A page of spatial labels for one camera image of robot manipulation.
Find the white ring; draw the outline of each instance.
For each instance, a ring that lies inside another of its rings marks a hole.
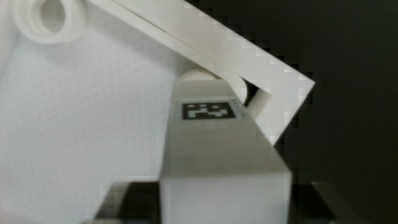
[[[58,0],[64,7],[64,24],[53,32],[42,24],[41,8],[48,0],[12,0],[14,23],[23,35],[42,44],[62,43],[78,38],[87,24],[81,0]]]

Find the white backdrop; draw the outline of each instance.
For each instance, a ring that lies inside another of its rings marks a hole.
[[[89,5],[80,39],[21,36],[0,76],[0,223],[90,219],[112,183],[154,180],[170,87],[193,63]]]

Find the white sheet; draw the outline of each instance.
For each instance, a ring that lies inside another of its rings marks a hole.
[[[80,39],[21,36],[0,76],[0,223],[76,224],[112,183],[154,180],[169,96],[193,63],[92,5]]]

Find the black background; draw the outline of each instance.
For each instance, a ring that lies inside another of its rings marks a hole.
[[[188,0],[316,87],[277,149],[359,216],[398,223],[398,1]]]

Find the white plastic object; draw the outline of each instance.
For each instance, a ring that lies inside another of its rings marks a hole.
[[[57,0],[64,11],[64,24],[53,31],[42,21],[42,14],[51,13],[42,10],[42,5],[55,0],[14,0],[12,15],[21,33],[35,42],[42,44],[62,43],[74,40],[85,29],[87,12],[81,0]]]
[[[197,111],[211,119],[197,119]],[[289,186],[289,170],[225,81],[179,81],[160,175],[161,223],[286,224]]]
[[[218,77],[204,70],[204,69],[190,69],[181,77],[179,81],[193,81],[193,80],[215,80]]]
[[[217,77],[217,75],[206,69],[195,68],[195,69],[190,69],[185,72],[185,74],[179,76],[177,80],[179,81],[193,81],[193,80],[217,80],[217,79],[220,79],[220,78]],[[240,78],[240,85],[231,86],[231,88],[236,89],[240,86],[247,86],[241,78]],[[236,94],[238,94],[240,102],[245,102],[245,100],[247,100],[247,88],[240,92],[236,92]]]
[[[257,87],[249,112],[273,144],[314,82],[183,0],[89,0],[147,36],[245,91]]]

